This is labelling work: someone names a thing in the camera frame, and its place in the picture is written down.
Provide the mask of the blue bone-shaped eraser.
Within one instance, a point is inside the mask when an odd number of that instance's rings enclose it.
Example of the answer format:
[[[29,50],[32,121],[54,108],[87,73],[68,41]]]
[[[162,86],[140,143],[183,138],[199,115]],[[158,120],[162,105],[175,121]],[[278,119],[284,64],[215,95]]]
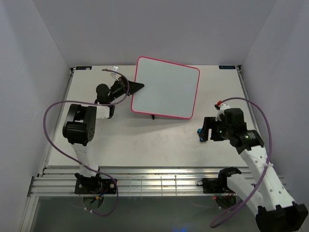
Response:
[[[202,129],[198,129],[197,130],[197,134],[199,136],[199,141],[200,142],[204,142],[204,140],[203,140],[203,133],[201,131],[202,131]]]

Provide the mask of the pink-framed whiteboard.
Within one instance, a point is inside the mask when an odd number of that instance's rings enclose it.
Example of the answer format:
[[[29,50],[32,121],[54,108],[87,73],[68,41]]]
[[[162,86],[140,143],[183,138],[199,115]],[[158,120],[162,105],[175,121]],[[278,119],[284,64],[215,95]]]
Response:
[[[197,98],[200,70],[196,67],[139,57],[135,83],[144,87],[133,94],[134,113],[191,119]]]

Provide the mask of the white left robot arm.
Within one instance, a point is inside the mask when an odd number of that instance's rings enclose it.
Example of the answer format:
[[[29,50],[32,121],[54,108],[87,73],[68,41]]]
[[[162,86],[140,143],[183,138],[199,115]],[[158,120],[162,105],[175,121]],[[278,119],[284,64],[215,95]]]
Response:
[[[86,188],[97,193],[102,189],[99,166],[90,151],[88,143],[95,135],[96,122],[99,119],[110,119],[114,115],[115,106],[112,102],[121,96],[130,96],[144,87],[142,83],[126,81],[124,77],[116,79],[109,87],[100,84],[96,87],[97,98],[94,105],[84,106],[71,104],[66,116],[62,134],[73,147],[80,171],[75,175],[78,180],[87,180]]]

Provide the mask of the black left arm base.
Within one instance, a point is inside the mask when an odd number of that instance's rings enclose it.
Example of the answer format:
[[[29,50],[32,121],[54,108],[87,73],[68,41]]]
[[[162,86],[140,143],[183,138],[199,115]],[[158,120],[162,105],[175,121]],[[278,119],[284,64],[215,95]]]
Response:
[[[85,177],[75,173],[76,184],[75,194],[115,194],[115,183],[110,178],[101,178],[99,174],[92,177]]]

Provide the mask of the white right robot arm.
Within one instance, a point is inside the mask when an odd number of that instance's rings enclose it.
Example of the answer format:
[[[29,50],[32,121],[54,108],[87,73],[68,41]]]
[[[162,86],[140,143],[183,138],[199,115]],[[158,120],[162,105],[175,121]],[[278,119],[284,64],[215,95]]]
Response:
[[[256,184],[238,172],[218,179],[219,189],[232,190],[250,208],[261,232],[296,232],[309,212],[297,204],[269,162],[264,141],[256,130],[248,130],[243,111],[222,103],[216,107],[212,131],[216,141],[228,140],[245,161]]]

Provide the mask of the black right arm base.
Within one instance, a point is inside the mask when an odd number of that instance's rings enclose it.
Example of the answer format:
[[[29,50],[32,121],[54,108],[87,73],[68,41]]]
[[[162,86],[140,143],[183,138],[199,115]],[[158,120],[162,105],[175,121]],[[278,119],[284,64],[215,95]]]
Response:
[[[202,178],[197,181],[204,194],[213,194],[214,200],[220,208],[228,209],[237,203],[236,194],[222,185],[219,178]]]

